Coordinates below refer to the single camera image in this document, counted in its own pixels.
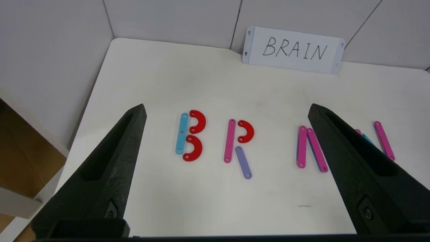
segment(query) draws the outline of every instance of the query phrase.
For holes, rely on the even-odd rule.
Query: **screw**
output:
[[[370,211],[370,209],[369,209],[369,208],[366,208],[366,209],[364,210],[364,216],[365,216],[367,219],[372,219],[372,217],[373,217],[372,211]]]

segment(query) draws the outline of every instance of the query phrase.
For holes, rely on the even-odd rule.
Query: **blue straight piece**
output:
[[[181,120],[179,121],[178,139],[176,140],[175,152],[178,155],[182,155],[185,149],[185,138],[187,137],[188,130],[188,114],[185,112],[181,114]]]
[[[242,147],[238,146],[235,148],[235,150],[236,150],[237,158],[239,159],[240,168],[242,168],[243,176],[248,180],[251,179],[252,177],[251,169],[249,169],[249,165],[246,160],[245,153],[243,153]]]
[[[365,135],[364,133],[362,133],[361,135],[363,135],[363,137],[369,141],[373,146],[375,146],[375,144],[369,139],[369,137],[367,137],[367,135]]]

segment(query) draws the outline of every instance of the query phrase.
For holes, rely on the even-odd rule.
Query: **pink straight piece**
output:
[[[318,163],[319,170],[321,172],[327,172],[329,168],[327,167],[326,161],[324,160],[323,152],[321,151],[321,147],[319,146],[318,140],[316,139],[312,128],[307,129],[307,135],[309,137],[310,146],[312,147],[316,162]]]
[[[306,167],[306,130],[307,128],[302,125],[298,132],[297,166],[299,168]]]
[[[233,157],[234,130],[236,128],[236,120],[228,121],[227,140],[225,141],[224,162],[230,163]]]
[[[390,143],[388,142],[387,135],[385,134],[384,128],[382,127],[381,122],[375,121],[374,123],[376,134],[378,135],[379,141],[381,142],[382,149],[384,149],[385,154],[391,160],[395,161],[393,150],[391,149]]]

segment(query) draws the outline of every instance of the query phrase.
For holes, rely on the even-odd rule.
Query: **red curved piece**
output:
[[[239,120],[239,122],[237,122],[237,125],[246,129],[246,135],[239,136],[239,138],[237,138],[237,141],[239,143],[248,143],[249,141],[251,141],[254,137],[254,128],[252,127],[252,125],[245,120]]]
[[[199,138],[191,134],[187,135],[187,138],[185,140],[188,143],[193,144],[194,150],[191,153],[185,153],[182,158],[184,159],[184,161],[194,161],[202,154],[202,142],[199,140]]]
[[[202,132],[202,130],[206,126],[206,118],[200,111],[197,110],[191,110],[190,111],[190,117],[197,118],[197,125],[190,127],[190,133],[196,134]]]

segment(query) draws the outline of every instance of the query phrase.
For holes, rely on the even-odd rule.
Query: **white wall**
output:
[[[344,38],[366,20],[379,0],[243,0],[231,49],[242,53],[249,26]]]
[[[1,0],[0,98],[66,155],[111,40],[102,0]]]
[[[115,37],[229,48],[240,0],[105,0]]]
[[[346,47],[343,60],[427,69],[429,10],[429,0],[383,0]]]

